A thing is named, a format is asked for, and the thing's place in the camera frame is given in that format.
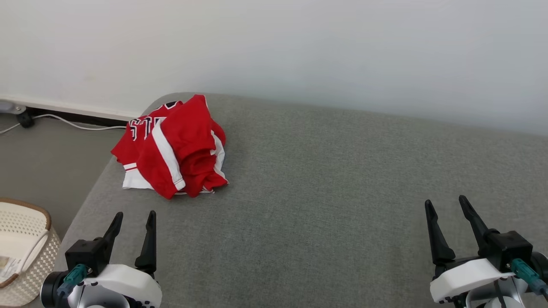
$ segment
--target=floor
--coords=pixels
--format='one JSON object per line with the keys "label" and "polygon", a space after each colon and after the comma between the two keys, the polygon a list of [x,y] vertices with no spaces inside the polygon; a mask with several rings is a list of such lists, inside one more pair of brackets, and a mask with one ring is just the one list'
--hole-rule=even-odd
{"label": "floor", "polygon": [[[16,123],[15,116],[0,114],[0,131]],[[40,118],[32,128],[0,135],[0,197],[45,208],[62,238],[123,132],[81,130]]]}

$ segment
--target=woven basket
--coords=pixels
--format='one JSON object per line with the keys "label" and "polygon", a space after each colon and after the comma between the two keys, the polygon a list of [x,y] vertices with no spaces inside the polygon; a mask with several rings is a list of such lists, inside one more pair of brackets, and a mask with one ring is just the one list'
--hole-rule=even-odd
{"label": "woven basket", "polygon": [[12,263],[14,273],[0,279],[0,306],[23,306],[38,295],[53,271],[59,244],[45,209],[0,198],[0,256],[19,260]]}

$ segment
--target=pile of clothes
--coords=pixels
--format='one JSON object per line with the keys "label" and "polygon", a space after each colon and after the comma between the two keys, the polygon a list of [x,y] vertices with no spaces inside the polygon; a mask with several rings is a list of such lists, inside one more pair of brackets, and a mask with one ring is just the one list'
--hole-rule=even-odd
{"label": "pile of clothes", "polygon": [[221,171],[225,142],[205,96],[194,95],[129,121],[111,152],[124,166],[124,189],[154,189],[167,199],[180,193],[196,197],[228,184]]}

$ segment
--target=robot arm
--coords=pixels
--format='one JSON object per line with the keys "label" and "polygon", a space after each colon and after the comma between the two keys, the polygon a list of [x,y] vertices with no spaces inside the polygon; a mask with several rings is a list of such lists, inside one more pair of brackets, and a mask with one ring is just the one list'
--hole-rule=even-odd
{"label": "robot arm", "polygon": [[79,239],[65,253],[68,271],[53,272],[42,284],[40,299],[46,308],[158,308],[162,291],[156,271],[156,212],[150,211],[141,255],[135,268],[109,264],[123,214],[116,214],[103,237]]}
{"label": "robot arm", "polygon": [[488,229],[465,196],[459,197],[479,247],[478,256],[455,259],[438,225],[438,216],[426,200],[426,219],[435,275],[430,283],[432,299],[456,308],[523,308],[522,295],[534,292],[548,300],[548,260],[533,252],[533,245],[516,231]]}

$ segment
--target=gray fabric upholstery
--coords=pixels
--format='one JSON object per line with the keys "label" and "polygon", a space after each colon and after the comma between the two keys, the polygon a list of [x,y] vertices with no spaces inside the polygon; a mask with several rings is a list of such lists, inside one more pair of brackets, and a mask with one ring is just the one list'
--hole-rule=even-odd
{"label": "gray fabric upholstery", "polygon": [[[149,110],[191,95],[166,95]],[[226,132],[229,186],[167,201],[122,190],[113,159],[61,252],[102,236],[123,211],[111,262],[132,265],[153,209],[163,307],[437,307],[424,201],[457,256],[470,256],[462,194],[489,227],[517,230],[548,253],[545,137],[206,97]],[[60,257],[56,269],[65,268]]]}

